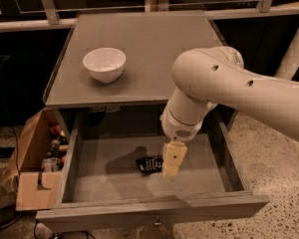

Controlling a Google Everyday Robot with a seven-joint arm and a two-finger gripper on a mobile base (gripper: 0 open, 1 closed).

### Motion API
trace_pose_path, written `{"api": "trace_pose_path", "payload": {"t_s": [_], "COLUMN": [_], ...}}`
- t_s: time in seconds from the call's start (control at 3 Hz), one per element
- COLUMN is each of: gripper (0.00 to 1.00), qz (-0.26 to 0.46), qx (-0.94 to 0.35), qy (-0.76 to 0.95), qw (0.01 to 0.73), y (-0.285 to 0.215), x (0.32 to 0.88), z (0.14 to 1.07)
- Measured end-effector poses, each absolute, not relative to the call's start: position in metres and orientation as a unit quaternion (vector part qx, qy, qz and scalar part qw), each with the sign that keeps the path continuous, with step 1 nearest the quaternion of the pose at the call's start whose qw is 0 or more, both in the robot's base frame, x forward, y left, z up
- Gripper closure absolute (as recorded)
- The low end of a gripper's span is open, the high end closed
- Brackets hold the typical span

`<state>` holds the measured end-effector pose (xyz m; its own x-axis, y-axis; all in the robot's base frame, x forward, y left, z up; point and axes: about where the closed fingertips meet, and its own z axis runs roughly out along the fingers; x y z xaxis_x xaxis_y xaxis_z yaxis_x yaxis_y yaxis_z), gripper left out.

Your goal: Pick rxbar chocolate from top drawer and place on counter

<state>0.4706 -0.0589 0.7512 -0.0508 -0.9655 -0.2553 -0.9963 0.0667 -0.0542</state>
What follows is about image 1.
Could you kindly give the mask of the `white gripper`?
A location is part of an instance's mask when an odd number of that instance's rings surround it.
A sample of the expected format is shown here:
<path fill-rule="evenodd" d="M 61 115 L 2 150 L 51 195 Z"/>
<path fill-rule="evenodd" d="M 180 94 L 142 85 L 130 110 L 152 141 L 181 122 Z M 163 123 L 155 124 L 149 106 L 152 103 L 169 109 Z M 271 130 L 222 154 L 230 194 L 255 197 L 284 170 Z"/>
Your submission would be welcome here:
<path fill-rule="evenodd" d="M 159 119 L 163 133 L 171 140 L 162 149 L 162 176 L 165 180 L 172 181 L 187 153 L 187 147 L 183 141 L 191 141 L 195 138 L 201 129 L 202 121 L 197 124 L 184 124 L 176 120 L 168 108 L 164 109 Z"/>

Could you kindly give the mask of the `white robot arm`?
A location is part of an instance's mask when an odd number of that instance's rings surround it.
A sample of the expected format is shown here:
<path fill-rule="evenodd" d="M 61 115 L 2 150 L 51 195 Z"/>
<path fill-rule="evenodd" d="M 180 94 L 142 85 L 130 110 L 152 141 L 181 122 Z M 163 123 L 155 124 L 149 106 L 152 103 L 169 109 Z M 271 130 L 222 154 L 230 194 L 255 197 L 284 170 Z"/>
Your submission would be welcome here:
<path fill-rule="evenodd" d="M 299 142 L 299 28 L 273 77 L 244 69 L 240 53 L 228 46 L 181 53 L 172 65 L 176 85 L 160 117 L 169 142 L 163 147 L 162 174 L 175 179 L 186 143 L 218 105 L 241 111 Z"/>

